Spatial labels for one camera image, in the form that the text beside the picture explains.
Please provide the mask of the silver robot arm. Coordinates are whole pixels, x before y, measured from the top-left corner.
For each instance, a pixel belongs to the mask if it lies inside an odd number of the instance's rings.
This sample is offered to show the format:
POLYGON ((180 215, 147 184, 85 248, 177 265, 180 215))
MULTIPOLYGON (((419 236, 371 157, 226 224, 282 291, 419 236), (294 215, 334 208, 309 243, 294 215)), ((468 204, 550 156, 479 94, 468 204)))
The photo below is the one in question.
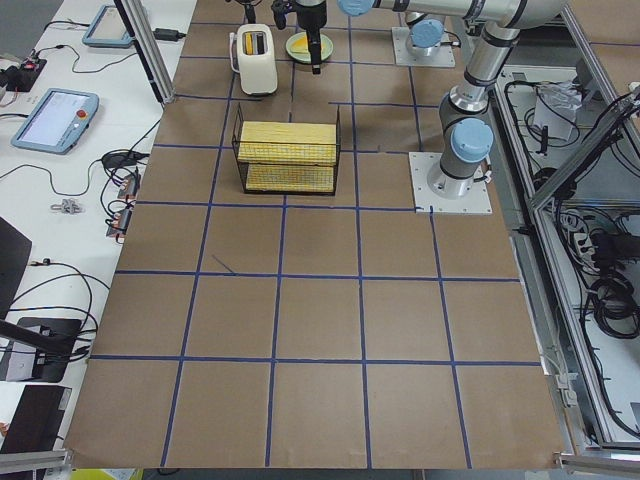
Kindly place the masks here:
POLYGON ((488 90, 495 85, 519 34, 518 29, 486 23, 463 79, 440 103, 444 149, 429 171, 428 183, 442 198, 464 197, 474 183, 476 169, 492 149, 494 133, 486 123, 488 90))
MULTIPOLYGON (((339 9, 352 17, 362 16, 374 8, 394 12, 419 12, 481 20, 483 36, 475 47, 465 76, 469 83, 485 86, 495 80, 521 30, 543 25, 558 15, 564 1, 340 1, 339 9)), ((320 29, 327 22, 324 1, 275 1, 271 5, 274 21, 282 29, 286 15, 297 15, 298 25, 306 31, 312 45, 311 65, 320 72, 320 29)))

